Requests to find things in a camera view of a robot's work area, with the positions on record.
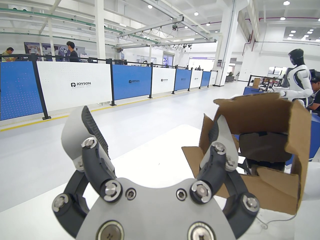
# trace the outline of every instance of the blue panel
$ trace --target blue panel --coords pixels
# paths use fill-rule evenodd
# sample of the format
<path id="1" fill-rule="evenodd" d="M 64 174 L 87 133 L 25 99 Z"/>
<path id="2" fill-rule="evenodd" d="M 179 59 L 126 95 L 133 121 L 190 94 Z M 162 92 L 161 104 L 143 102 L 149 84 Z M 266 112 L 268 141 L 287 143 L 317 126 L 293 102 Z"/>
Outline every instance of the blue panel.
<path id="1" fill-rule="evenodd" d="M 191 71 L 187 69 L 177 69 L 176 73 L 176 83 L 174 85 L 174 90 L 189 89 L 191 81 Z"/>
<path id="2" fill-rule="evenodd" d="M 1 120 L 42 113 L 31 61 L 1 62 Z"/>
<path id="3" fill-rule="evenodd" d="M 312 114 L 309 159 L 314 158 L 319 147 L 320 147 L 320 118 L 317 115 Z M 292 164 L 293 158 L 294 157 L 292 156 L 291 159 L 288 160 L 285 164 L 286 165 Z"/>
<path id="4" fill-rule="evenodd" d="M 114 99 L 149 95 L 151 67 L 113 65 Z"/>
<path id="5" fill-rule="evenodd" d="M 209 85 L 210 76 L 211 76 L 211 72 L 210 71 L 204 71 L 202 73 L 201 87 Z"/>

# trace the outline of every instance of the humanoid robot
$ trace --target humanoid robot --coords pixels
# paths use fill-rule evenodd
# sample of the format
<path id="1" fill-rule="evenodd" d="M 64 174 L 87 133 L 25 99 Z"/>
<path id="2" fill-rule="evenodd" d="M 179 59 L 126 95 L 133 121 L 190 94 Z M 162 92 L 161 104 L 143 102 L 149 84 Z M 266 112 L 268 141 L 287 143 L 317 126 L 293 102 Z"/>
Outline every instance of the humanoid robot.
<path id="1" fill-rule="evenodd" d="M 303 60 L 303 50 L 294 49 L 288 55 L 291 63 L 296 66 L 287 75 L 290 86 L 288 88 L 273 87 L 268 91 L 278 92 L 281 97 L 288 98 L 292 102 L 299 100 L 304 107 L 308 107 L 312 103 L 310 96 L 313 94 L 313 90 L 310 82 L 311 74 Z"/>

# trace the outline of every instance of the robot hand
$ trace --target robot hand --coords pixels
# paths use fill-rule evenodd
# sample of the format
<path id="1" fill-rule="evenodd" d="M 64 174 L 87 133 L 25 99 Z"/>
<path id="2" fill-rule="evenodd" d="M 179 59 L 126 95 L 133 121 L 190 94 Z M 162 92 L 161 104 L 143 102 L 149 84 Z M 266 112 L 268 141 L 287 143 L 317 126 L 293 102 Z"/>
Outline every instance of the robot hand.
<path id="1" fill-rule="evenodd" d="M 116 177 L 108 145 L 86 106 L 71 113 L 62 135 L 77 170 L 52 209 L 76 240 L 235 240 L 257 216 L 259 202 L 236 171 L 238 152 L 223 116 L 209 133 L 197 179 L 160 189 Z M 99 194 L 91 210 L 83 198 L 89 182 Z M 213 196 L 223 183 L 231 196 L 222 211 Z"/>

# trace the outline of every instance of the yellow floor line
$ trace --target yellow floor line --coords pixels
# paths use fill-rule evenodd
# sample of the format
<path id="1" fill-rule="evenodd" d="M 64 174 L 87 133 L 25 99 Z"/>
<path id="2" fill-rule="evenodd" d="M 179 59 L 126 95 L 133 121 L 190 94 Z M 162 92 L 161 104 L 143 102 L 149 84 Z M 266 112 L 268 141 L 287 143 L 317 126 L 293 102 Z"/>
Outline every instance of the yellow floor line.
<path id="1" fill-rule="evenodd" d="M 153 99 L 159 99 L 159 98 L 164 98 L 164 97 L 169 97 L 169 96 L 172 96 L 172 94 L 170 94 L 170 95 L 165 95 L 165 96 L 159 96 L 159 97 L 153 97 Z M 123 104 L 117 104 L 116 106 L 103 107 L 103 108 L 91 110 L 91 112 L 101 111 L 101 110 L 110 109 L 110 108 L 113 108 L 113 107 L 119 107 L 119 106 L 124 106 L 124 105 L 128 105 L 128 104 L 133 104 L 133 103 L 145 102 L 145 101 L 148 101 L 148 100 L 151 100 L 151 99 L 145 99 L 145 100 L 140 100 L 140 101 L 134 101 L 134 102 L 128 102 L 128 103 L 123 103 Z M 17 128 L 20 128 L 20 127 L 27 127 L 27 126 L 31 126 L 31 125 L 35 125 L 35 124 L 39 124 L 39 123 L 43 123 L 43 122 L 48 122 L 48 121 L 53 121 L 53 120 L 57 120 L 57 119 L 62 119 L 62 118 L 66 118 L 66 117 L 68 117 L 68 116 L 69 116 L 69 115 L 64 115 L 64 116 L 55 117 L 55 118 L 51 118 L 51 119 L 47 119 L 47 120 L 41 120 L 41 121 L 35 121 L 35 122 L 25 123 L 25 124 L 13 126 L 13 127 L 8 127 L 8 128 L 0 129 L 0 132 L 12 130 L 12 129 L 17 129 Z"/>

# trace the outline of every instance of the barrier fence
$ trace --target barrier fence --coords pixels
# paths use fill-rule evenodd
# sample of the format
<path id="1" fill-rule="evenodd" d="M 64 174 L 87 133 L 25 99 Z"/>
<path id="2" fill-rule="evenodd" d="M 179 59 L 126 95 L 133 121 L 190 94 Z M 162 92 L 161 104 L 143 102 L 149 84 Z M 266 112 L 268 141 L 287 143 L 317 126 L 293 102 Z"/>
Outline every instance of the barrier fence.
<path id="1" fill-rule="evenodd" d="M 0 120 L 81 105 L 111 102 L 214 85 L 216 71 L 91 58 L 96 62 L 38 61 L 35 54 L 9 55 L 0 68 Z"/>

